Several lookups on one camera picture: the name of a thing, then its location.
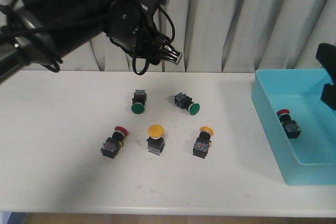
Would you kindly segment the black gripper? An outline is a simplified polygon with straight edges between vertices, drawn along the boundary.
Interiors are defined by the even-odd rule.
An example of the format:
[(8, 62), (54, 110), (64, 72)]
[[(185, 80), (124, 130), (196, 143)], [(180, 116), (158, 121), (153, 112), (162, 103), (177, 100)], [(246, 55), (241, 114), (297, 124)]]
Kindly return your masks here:
[(157, 29), (153, 20), (161, 5), (147, 8), (139, 0), (113, 0), (105, 33), (133, 59), (145, 59), (148, 63), (163, 60), (179, 65), (183, 54), (168, 45), (168, 36)]
[(321, 94), (321, 100), (335, 110), (335, 46), (328, 43), (318, 45), (316, 59), (324, 67), (333, 84), (325, 84)]

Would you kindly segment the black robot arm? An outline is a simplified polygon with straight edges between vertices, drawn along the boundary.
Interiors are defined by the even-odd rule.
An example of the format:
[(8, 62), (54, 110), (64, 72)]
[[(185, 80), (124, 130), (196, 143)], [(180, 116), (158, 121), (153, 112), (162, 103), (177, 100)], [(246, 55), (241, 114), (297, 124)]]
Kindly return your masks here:
[(145, 67), (178, 64), (173, 36), (154, 22), (168, 0), (12, 0), (1, 6), (1, 81), (37, 63), (57, 73), (64, 56), (100, 33)]

